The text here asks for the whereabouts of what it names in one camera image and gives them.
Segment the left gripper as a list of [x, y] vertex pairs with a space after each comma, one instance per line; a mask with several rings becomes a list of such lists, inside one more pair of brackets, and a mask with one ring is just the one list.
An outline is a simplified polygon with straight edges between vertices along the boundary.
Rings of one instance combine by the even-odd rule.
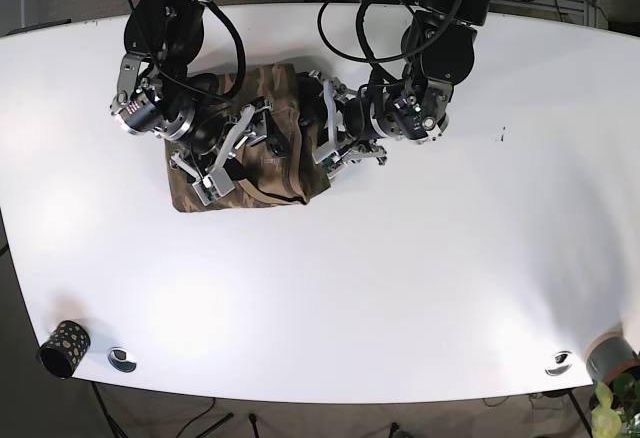
[[384, 86], [364, 84], [354, 90], [336, 77], [312, 70], [306, 74], [306, 124], [318, 126], [312, 158], [326, 173], [373, 159], [384, 166], [388, 156], [379, 144], [393, 136], [393, 118], [385, 109]]

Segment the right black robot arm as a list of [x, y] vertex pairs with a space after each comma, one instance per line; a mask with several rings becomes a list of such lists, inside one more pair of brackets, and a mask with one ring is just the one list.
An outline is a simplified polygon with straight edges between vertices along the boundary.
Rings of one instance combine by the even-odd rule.
[[[234, 24], [214, 0], [139, 0], [129, 7], [111, 115], [129, 134], [162, 139], [172, 177], [203, 207], [229, 197], [241, 182], [258, 186], [258, 173], [241, 161], [245, 149], [263, 145], [280, 159], [293, 150], [266, 95], [234, 107], [247, 77], [246, 52]], [[188, 73], [204, 43], [206, 10], [234, 44], [237, 71], [229, 85], [213, 73]]]

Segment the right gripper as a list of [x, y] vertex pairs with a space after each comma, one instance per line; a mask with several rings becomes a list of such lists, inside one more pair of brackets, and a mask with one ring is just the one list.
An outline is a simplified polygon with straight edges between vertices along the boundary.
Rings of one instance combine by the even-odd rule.
[[168, 175], [178, 209], [231, 206], [242, 181], [250, 182], [242, 163], [247, 149], [264, 145], [274, 158], [290, 158], [290, 141], [272, 116], [273, 104], [255, 100], [229, 115], [207, 113], [193, 130], [168, 142]]

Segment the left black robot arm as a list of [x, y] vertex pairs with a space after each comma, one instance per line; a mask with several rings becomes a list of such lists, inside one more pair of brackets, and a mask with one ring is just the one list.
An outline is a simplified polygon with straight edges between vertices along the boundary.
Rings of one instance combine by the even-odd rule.
[[[355, 18], [358, 62], [370, 66], [367, 83], [351, 90], [335, 79], [322, 82], [327, 138], [313, 160], [329, 177], [352, 162], [374, 158], [387, 161], [379, 145], [384, 138], [415, 144], [432, 142], [449, 124], [446, 108], [454, 89], [471, 73], [474, 41], [483, 26], [490, 0], [397, 0], [411, 22], [401, 38], [401, 51], [378, 58], [365, 34], [364, 19], [378, 0], [360, 0]], [[394, 77], [385, 64], [400, 60], [404, 68]]]

